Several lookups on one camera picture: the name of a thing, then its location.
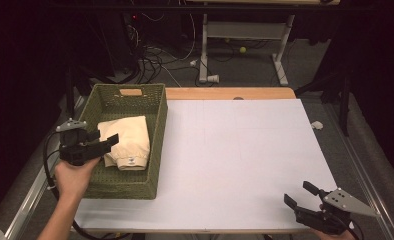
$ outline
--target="gray floor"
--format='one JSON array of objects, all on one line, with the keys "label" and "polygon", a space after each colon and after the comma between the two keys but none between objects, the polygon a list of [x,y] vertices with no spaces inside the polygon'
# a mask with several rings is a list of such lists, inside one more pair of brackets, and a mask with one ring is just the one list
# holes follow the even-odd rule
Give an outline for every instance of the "gray floor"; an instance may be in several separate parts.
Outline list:
[{"label": "gray floor", "polygon": [[[220,75],[220,83],[212,87],[269,87],[278,86],[270,54],[278,47],[278,42],[257,43],[233,41],[235,54],[220,40],[209,42],[208,68],[212,74]],[[240,54],[240,46],[247,51]],[[328,47],[328,43],[309,46],[306,40],[296,40],[287,45],[283,57],[289,86],[296,89],[309,83]],[[164,65],[167,69],[188,67],[189,62],[198,59],[199,50],[184,61]],[[168,54],[160,55],[165,61],[172,60]],[[167,87],[195,87],[197,71],[192,68],[162,69],[153,83],[165,83]],[[337,104],[322,104],[318,92],[306,93],[301,99],[310,121],[320,121],[324,129],[314,130],[326,161],[337,185],[371,206],[376,206],[383,214],[382,219],[353,215],[363,229],[365,239],[394,239],[394,170],[375,140],[369,126],[364,121],[355,99],[351,96],[349,112],[349,137],[344,137],[337,125]],[[37,173],[42,167],[40,154],[42,146],[31,156],[5,200],[0,205],[0,229],[6,232],[15,217],[23,199],[28,193]],[[41,231],[55,205],[55,200],[45,191],[21,239],[34,239]],[[81,239],[72,233],[71,239]],[[274,239],[317,239],[312,234],[274,235]]]}]

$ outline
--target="dark background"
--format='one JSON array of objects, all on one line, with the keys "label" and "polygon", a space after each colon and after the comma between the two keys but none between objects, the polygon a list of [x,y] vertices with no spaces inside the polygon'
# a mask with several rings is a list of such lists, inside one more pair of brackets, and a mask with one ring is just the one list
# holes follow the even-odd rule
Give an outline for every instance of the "dark background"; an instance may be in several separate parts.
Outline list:
[{"label": "dark background", "polygon": [[[351,2],[343,0],[342,4]],[[116,68],[111,53],[96,37],[102,36],[104,26],[96,28],[97,32],[86,27],[101,25],[110,17],[102,20],[93,15],[85,21],[81,14],[54,12],[38,0],[0,2],[0,202],[60,115],[58,101],[65,92],[68,66],[84,64],[102,75]],[[197,35],[201,29],[198,17]],[[249,21],[265,18],[254,16]],[[181,35],[191,36],[187,19],[186,15],[172,14],[163,22],[143,24],[148,38],[160,36],[158,41],[180,49]],[[297,15],[294,26],[290,40],[308,38],[316,44],[333,38],[315,81],[337,66],[351,63],[348,76],[352,92],[394,166],[394,1],[388,1],[378,14]],[[127,51],[122,43],[117,44],[121,51]],[[127,64],[129,59],[119,61]],[[83,79],[78,74],[76,85],[86,85]],[[336,79],[319,88],[339,92],[340,84]]]}]

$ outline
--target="white cloth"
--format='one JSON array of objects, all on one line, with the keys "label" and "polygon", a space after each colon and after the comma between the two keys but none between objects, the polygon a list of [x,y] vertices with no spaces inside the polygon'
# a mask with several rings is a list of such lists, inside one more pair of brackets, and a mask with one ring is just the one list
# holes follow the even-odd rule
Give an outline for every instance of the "white cloth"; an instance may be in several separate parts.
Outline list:
[{"label": "white cloth", "polygon": [[145,116],[128,117],[98,124],[100,141],[119,134],[119,143],[104,155],[106,167],[117,166],[119,170],[145,170],[150,153]]}]

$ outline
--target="green basket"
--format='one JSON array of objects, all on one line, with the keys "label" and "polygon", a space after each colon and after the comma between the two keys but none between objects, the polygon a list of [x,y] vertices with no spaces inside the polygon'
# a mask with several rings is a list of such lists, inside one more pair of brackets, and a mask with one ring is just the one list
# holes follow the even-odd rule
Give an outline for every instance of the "green basket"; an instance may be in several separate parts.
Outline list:
[{"label": "green basket", "polygon": [[142,171],[120,171],[116,167],[106,168],[100,162],[93,171],[85,198],[156,198],[167,111],[164,84],[94,86],[79,119],[87,122],[87,131],[97,130],[100,122],[145,115],[150,154],[147,168]]}]

